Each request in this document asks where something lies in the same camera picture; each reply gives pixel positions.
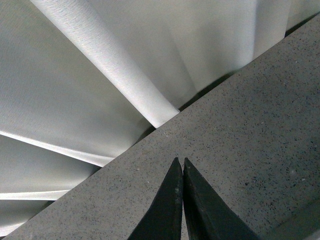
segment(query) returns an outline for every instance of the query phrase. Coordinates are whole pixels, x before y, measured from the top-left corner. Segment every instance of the granite surface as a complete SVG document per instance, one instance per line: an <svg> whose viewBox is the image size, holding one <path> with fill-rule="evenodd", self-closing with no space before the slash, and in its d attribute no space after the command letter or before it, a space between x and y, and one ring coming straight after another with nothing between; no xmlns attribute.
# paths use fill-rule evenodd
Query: granite surface
<svg viewBox="0 0 320 240"><path fill-rule="evenodd" d="M260 236L318 199L320 15L5 239L125 240L174 157Z"/></svg>

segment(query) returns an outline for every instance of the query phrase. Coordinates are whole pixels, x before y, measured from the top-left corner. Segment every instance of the speckled stone slab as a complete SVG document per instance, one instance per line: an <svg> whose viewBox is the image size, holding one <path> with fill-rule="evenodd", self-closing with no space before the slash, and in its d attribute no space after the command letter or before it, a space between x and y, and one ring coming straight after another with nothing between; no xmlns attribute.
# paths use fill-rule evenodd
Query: speckled stone slab
<svg viewBox="0 0 320 240"><path fill-rule="evenodd" d="M318 199L320 15L5 239L125 240L175 157L260 236Z"/></svg>

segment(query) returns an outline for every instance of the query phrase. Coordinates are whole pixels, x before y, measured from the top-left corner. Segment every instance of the black pointed object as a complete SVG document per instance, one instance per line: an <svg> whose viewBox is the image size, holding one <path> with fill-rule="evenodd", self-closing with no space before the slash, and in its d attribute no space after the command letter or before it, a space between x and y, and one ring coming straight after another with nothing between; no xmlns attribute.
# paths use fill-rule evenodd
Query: black pointed object
<svg viewBox="0 0 320 240"><path fill-rule="evenodd" d="M183 206L190 240L258 240L186 158Z"/></svg>
<svg viewBox="0 0 320 240"><path fill-rule="evenodd" d="M183 175L176 157L155 198L128 240L180 240Z"/></svg>

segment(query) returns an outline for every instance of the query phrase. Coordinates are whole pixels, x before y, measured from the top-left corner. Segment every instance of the white fabric panel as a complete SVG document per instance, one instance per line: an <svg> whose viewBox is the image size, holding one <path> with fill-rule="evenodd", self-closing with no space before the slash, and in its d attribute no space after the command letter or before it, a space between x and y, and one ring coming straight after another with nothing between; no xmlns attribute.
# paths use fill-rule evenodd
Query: white fabric panel
<svg viewBox="0 0 320 240"><path fill-rule="evenodd" d="M320 12L320 0L291 0L286 29L289 30L308 17Z"/></svg>
<svg viewBox="0 0 320 240"><path fill-rule="evenodd" d="M65 195L69 190L60 191L31 191L0 193L0 200L51 200L55 201Z"/></svg>
<svg viewBox="0 0 320 240"><path fill-rule="evenodd" d="M88 1L177 108L280 41L290 9L290 0Z"/></svg>
<svg viewBox="0 0 320 240"><path fill-rule="evenodd" d="M0 200L56 200L97 169L0 135Z"/></svg>
<svg viewBox="0 0 320 240"><path fill-rule="evenodd" d="M47 205L47 201L0 200L0 237L20 227Z"/></svg>
<svg viewBox="0 0 320 240"><path fill-rule="evenodd" d="M156 128L177 115L86 0L31 0Z"/></svg>
<svg viewBox="0 0 320 240"><path fill-rule="evenodd" d="M105 76L30 1L0 9L0 134L98 166L132 146L150 124Z"/></svg>

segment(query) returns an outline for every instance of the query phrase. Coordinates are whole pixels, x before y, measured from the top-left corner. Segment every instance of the gray speckled concrete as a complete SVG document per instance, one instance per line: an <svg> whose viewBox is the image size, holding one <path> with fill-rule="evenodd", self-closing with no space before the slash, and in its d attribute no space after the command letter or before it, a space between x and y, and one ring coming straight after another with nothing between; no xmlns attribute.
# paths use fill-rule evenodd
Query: gray speckled concrete
<svg viewBox="0 0 320 240"><path fill-rule="evenodd" d="M319 198L320 15L5 239L124 240L176 156L261 236Z"/></svg>

